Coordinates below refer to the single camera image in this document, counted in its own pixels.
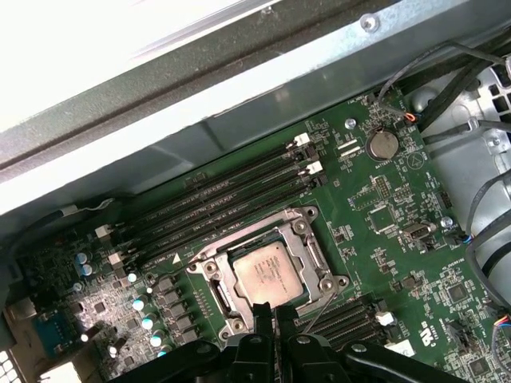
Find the chip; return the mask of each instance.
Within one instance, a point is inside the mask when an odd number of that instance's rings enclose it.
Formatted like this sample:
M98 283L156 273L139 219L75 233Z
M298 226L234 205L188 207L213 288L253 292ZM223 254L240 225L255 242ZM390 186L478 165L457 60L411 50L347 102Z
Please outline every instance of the chip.
M282 242L260 247L232 264L250 302L277 307L299 297L303 286Z
M452 286L447 290L447 293L450 296L450 300L453 303L460 302L461 300L465 299L468 296L468 293L466 292L466 288L463 286L462 283L456 286Z
M106 306L103 302L99 302L94 305L94 309L99 314L106 310Z
M469 363L470 371L475 377L479 377L484 373L489 372L489 366L486 359L483 357L481 359L477 359L476 361L472 361Z
M184 309L183 303L178 303L175 306L170 308L170 314L172 314L172 316L174 318L180 317L181 315L184 314L184 312L185 312L185 309Z
M179 330L184 330L192 325L192 319L190 317L182 317L180 320L176 321L177 328Z
M138 321L135 318L129 319L126 322L126 326L128 327L129 330L136 329L138 327Z
M131 366L133 363L135 363L135 361L133 360L133 357L126 357L125 358L125 365L126 365L126 367Z
M81 314L83 313L83 306L81 303L73 302L69 305L69 308L71 309L71 312L73 314Z
M195 341L199 337L199 334L195 329L188 330L186 333L183 333L183 340L185 342Z
M174 287L174 284L172 283L172 280L170 279L170 277L165 277L165 278L160 279L160 281L158 282L158 284L156 285L156 287L154 289L154 292L155 293L165 292L166 290L170 290L173 287Z
M382 206L370 211L369 219L373 224L374 232L376 234L383 233L385 230L388 230L395 225L394 217L392 216L388 206Z

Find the capacitor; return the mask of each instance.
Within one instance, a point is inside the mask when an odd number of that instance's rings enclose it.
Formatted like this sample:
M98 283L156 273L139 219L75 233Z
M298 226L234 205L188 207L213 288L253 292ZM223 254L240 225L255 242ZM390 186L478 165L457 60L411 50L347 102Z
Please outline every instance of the capacitor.
M155 314L147 314L144 319L142 319L142 328L146 330L152 329L154 323L156 322L157 317Z
M170 353L172 349L170 348L170 345L164 345L161 347L160 352L158 353L158 357L163 357L167 353Z
M76 262L79 264L79 265L84 265L87 263L87 260L89 259L89 257L87 256L86 253L78 253L74 259L76 260Z
M128 282L135 283L137 281L137 275L135 273L128 274Z
M101 331L101 327L99 325L94 325L87 329L81 336L80 339L82 342L88 342L92 338L94 338L96 335L99 334Z
M133 301L133 309L135 309L136 311L142 311L145 305L147 305L147 301L148 301L147 296L141 295L140 297Z
M162 330L156 330L149 340L149 343L151 343L152 347L160 347L164 337L165 333Z
M377 161L392 159L399 150L398 138L387 130L374 133L366 143L367 153Z
M117 339L110 347L109 347L109 353L110 355L118 355L121 351L121 348L123 345L125 345L127 342L126 338L119 338Z
M85 265L83 265L81 267L81 274L85 277L88 277L90 275L92 275L93 273L93 267L90 266L88 263L86 263Z

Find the gray metal panel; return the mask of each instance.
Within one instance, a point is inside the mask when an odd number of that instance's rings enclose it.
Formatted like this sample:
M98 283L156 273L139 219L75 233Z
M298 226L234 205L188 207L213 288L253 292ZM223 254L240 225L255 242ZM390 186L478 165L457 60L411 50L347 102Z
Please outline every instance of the gray metal panel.
M0 184L0 193L11 196L2 201L2 211L25 204L4 215L0 225L13 230L14 222L25 224L20 217L42 215L100 189L149 188L156 178L162 182L370 88L432 45L487 34L509 21L508 5L502 0L403 0L378 13L381 26L375 34L356 22ZM180 160L166 164L159 155L149 155L161 148ZM139 152L136 161L129 158L134 152ZM154 172L141 171L151 167ZM30 186L41 180L36 188Z

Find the electrolytic capacitor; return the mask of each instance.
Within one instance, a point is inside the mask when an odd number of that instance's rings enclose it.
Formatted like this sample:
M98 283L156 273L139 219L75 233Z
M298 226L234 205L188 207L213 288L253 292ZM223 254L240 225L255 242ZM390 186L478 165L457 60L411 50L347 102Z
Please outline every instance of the electrolytic capacitor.
M93 267L90 266L88 263L86 263L85 265L83 265L80 269L80 272L83 276L85 277L88 277L90 275L92 275L93 273Z
M152 347L160 347L164 337L165 333L162 330L156 330L149 340L149 343L151 343Z
M142 328L146 330L152 329L154 323L156 322L157 317L155 314L147 314L144 319L142 319Z
M137 281L137 275L135 273L128 274L128 282L135 283Z
M119 338L117 339L110 347L109 347L109 353L110 355L118 355L121 351L121 348L123 345L125 345L127 342L126 338Z
M94 338L96 335L99 334L101 331L101 327L99 325L94 325L87 329L81 336L80 339L82 342L88 342L92 338Z
M133 301L133 309L135 309L136 311L142 311L145 305L147 305L147 301L148 301L147 296L141 295L140 297Z
M158 353L158 357L163 357L167 353L170 353L172 349L170 348L170 345L164 345L161 347L160 352Z
M87 260L89 259L89 257L87 256L86 253L78 253L74 259L76 260L76 262L79 264L79 265L84 265L87 263Z

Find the screw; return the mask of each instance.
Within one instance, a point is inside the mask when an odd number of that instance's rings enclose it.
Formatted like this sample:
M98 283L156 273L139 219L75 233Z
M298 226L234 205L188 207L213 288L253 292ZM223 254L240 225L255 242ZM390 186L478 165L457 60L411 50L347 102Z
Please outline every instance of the screw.
M303 234L303 233L305 233L305 231L307 231L307 225L302 220L296 221L293 224L293 229L295 230L296 234Z
M321 290L329 291L334 286L334 283L330 279L324 279L321 281Z
M311 339L309 339L308 337L304 337L303 335L301 337L297 337L296 341L300 345L306 345L307 343L311 343Z
M348 118L344 121L344 128L353 130L357 126L357 120L355 118Z
M364 345L360 345L360 344L354 344L352 347L351 347L352 350L354 350L356 353L365 353L367 351L367 348L364 346Z
M233 322L232 326L234 327L234 330L238 330L238 331L245 328L245 324L242 321L240 321L239 319L235 320Z
M452 227L453 225L454 225L454 221L450 217L442 217L440 219L440 226L442 226L444 229Z
M206 271L208 273L214 273L216 271L216 264L213 262L206 264Z
M364 14L360 18L362 29L369 34L373 34L380 27L380 20L375 14Z
M345 285L347 285L347 284L348 284L348 279L347 279L346 277L341 277L341 278L339 279L339 285L340 285L340 286L345 286Z
M209 351L211 351L210 345L201 345L197 349L197 353L208 353Z

